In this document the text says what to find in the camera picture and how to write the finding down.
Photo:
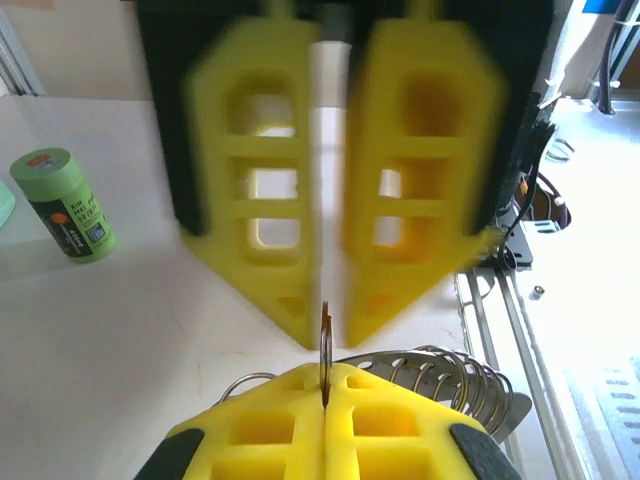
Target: black cable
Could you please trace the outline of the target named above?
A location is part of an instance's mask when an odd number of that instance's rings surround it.
[[[569,153],[562,152],[562,150],[560,149],[559,145],[562,145],[563,147],[565,147],[569,151]],[[564,155],[558,155],[558,154],[555,154],[555,153],[551,152],[552,148],[555,148],[556,150],[558,150],[560,153],[563,153]],[[551,148],[549,148],[549,150],[547,150],[547,159],[555,161],[557,163],[566,163],[569,160],[571,160],[571,155],[574,154],[574,153],[576,153],[576,149],[573,148],[569,142],[567,142],[563,138],[556,138],[553,141],[553,144],[551,145]]]
[[[551,193],[553,193],[554,198],[562,198],[562,195],[560,195],[560,192],[555,187],[555,185],[551,183],[551,181],[540,172],[538,173],[538,180],[540,180],[540,183],[543,183],[544,185],[547,186],[549,190],[551,190]],[[567,204],[564,202],[560,203],[558,205],[558,208],[560,209],[560,218],[558,220],[558,226],[560,227],[560,230],[564,230],[569,226],[569,209],[567,208]]]
[[[600,72],[598,73],[598,81],[600,82],[600,88],[598,91],[598,110],[605,115],[614,115],[616,113],[611,106],[611,53],[613,52],[613,47],[620,35],[620,32],[622,31],[623,25],[620,22],[625,20],[632,5],[633,0],[621,0],[618,5],[618,9],[615,14],[615,23],[609,31],[607,43],[605,44],[604,52],[600,59]]]
[[[535,211],[533,210],[533,205],[531,205],[527,210],[527,214],[524,216],[524,218],[526,220],[533,221],[533,215],[535,215]]]
[[[522,203],[522,208],[518,213],[518,216],[513,221],[509,229],[504,235],[504,241],[500,244],[497,251],[497,260],[498,265],[502,269],[506,270],[515,270],[518,268],[518,260],[516,259],[515,254],[511,251],[511,249],[507,246],[507,241],[509,237],[516,229],[518,224],[522,221],[524,216],[526,215],[531,205],[533,205],[533,199],[536,194],[537,180],[538,180],[538,170],[540,169],[540,160],[542,159],[542,155],[538,155],[531,166],[531,172],[529,173],[529,177],[527,178],[527,194],[524,197],[524,202]]]
[[[551,220],[551,212],[552,212],[552,204],[551,204],[551,194],[544,189],[540,189],[542,193],[544,193],[545,198],[547,199],[547,218],[546,220]]]

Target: black rubber pad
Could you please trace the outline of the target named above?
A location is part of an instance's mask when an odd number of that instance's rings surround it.
[[[461,423],[453,425],[449,433],[478,480],[522,480],[488,434]]]
[[[182,480],[203,438],[197,428],[165,438],[134,480]]]
[[[184,80],[202,55],[260,0],[138,0],[138,25],[162,141],[175,216],[192,235],[212,228],[198,189]]]
[[[358,76],[375,22],[385,18],[401,18],[406,2],[399,0],[339,0],[351,7],[352,32],[349,57],[349,91]],[[513,195],[510,178],[519,174],[520,155],[538,112],[534,104],[528,110],[532,89],[540,69],[542,56],[553,18],[552,0],[446,0],[439,2],[437,16],[441,20],[463,22],[476,37],[485,55],[502,72],[507,84],[504,111],[486,173],[476,211],[467,227],[469,235],[480,233],[489,225],[506,188]],[[527,121],[527,115],[533,118]]]

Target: white table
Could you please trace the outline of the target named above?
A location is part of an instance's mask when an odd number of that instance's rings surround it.
[[[572,222],[553,234],[525,222],[532,269],[474,269],[475,293],[460,281],[473,354],[494,357],[534,401],[506,444],[525,478],[640,479],[640,110],[616,103],[605,116],[589,101],[558,102],[558,136],[575,153],[543,158],[540,171]]]
[[[317,113],[326,288],[340,258],[326,237],[340,112]],[[18,198],[0,229],[0,478],[133,478],[170,427],[239,376],[317,361],[180,243],[151,104],[5,96],[0,145],[0,177]],[[49,146],[76,156],[118,237],[95,264],[64,257],[8,175]],[[450,279],[402,317],[358,351],[463,348]]]

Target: green tape roll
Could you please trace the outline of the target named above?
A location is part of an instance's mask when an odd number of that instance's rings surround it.
[[[0,227],[7,221],[13,207],[16,205],[16,199],[13,193],[9,191],[4,182],[0,179]]]
[[[16,160],[9,170],[62,251],[76,263],[106,256],[116,237],[73,156],[46,148]]]

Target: screw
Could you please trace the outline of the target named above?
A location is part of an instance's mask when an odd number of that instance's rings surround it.
[[[544,295],[544,292],[544,288],[542,288],[540,285],[536,285],[535,287],[533,287],[533,292],[531,292],[531,299],[538,300],[542,295]]]

